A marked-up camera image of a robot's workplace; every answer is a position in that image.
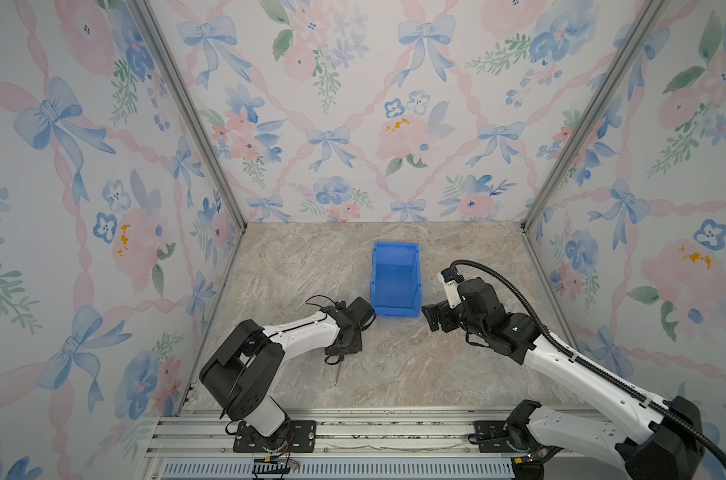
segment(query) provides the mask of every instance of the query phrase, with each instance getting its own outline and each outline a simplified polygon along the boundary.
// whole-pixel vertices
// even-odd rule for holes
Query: blue storage bin
[[[418,244],[374,243],[370,304],[378,316],[418,318],[421,315]]]

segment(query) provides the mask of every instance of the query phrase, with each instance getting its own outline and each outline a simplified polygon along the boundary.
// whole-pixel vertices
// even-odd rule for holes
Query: wall
[[[696,402],[726,451],[726,0],[673,0],[616,99],[539,222],[540,259],[583,349]],[[710,454],[707,474],[724,478]]]
[[[181,402],[234,241],[188,141],[125,5],[0,2],[0,478],[130,478]]]
[[[241,211],[283,222],[521,219],[643,3],[150,1]]]

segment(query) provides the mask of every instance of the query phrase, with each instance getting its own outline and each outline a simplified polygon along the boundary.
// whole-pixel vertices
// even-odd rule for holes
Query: black corrugated hose
[[[541,321],[539,316],[533,310],[533,307],[531,307],[531,304],[528,303],[528,300],[523,296],[523,294],[520,292],[520,290],[518,290],[517,287],[515,287],[509,280],[504,278],[504,276],[502,276],[495,270],[489,268],[488,266],[485,266],[483,264],[478,264],[477,262],[474,262],[472,260],[454,260],[454,262],[451,263],[451,270],[457,275],[458,275],[458,272],[456,271],[457,265],[472,266],[473,268],[477,268],[478,270],[491,275],[493,278],[495,278],[499,282],[501,282],[522,303],[522,306],[526,309],[526,312],[528,312],[528,314],[531,316],[531,320],[533,320],[534,325],[536,325],[536,329],[539,331],[539,333],[542,334],[542,336],[544,338],[547,339],[548,342],[550,342],[552,344],[552,346],[554,346],[556,349],[558,349],[564,355],[568,356],[569,359],[572,359],[574,362],[579,363],[579,365],[586,367],[590,371],[599,375],[601,378],[609,381],[610,383],[617,386],[619,389],[623,390],[624,392],[626,392],[633,398],[636,398],[640,402],[648,401],[648,406],[650,406],[652,409],[656,410],[656,412],[659,412],[663,416],[669,418],[672,422],[675,423],[675,425],[677,425],[678,427],[680,427],[683,430],[685,430],[686,432],[688,432],[690,435],[692,435],[694,438],[696,438],[696,440],[698,440],[707,450],[712,452],[714,457],[720,461],[720,463],[723,465],[723,468],[725,468],[725,471],[726,471],[726,455],[725,455],[725,453],[723,453],[723,451],[720,448],[718,448],[718,446],[716,446],[712,442],[712,440],[710,440],[709,438],[704,436],[703,433],[701,433],[696,428],[693,428],[691,426],[691,424],[689,424],[688,422],[686,422],[679,416],[675,415],[675,413],[670,412],[664,406],[661,406],[654,401],[648,400],[648,398],[645,395],[638,392],[632,385],[627,384],[623,380],[618,379],[617,377],[615,377],[613,375],[607,374],[604,370],[597,368],[591,362],[587,361],[583,357],[577,356],[574,351],[572,351],[567,346],[564,346],[563,344],[561,344],[560,342],[555,340],[555,337],[553,337],[552,334],[550,333],[550,329],[548,329],[547,326],[544,325],[544,323]]]

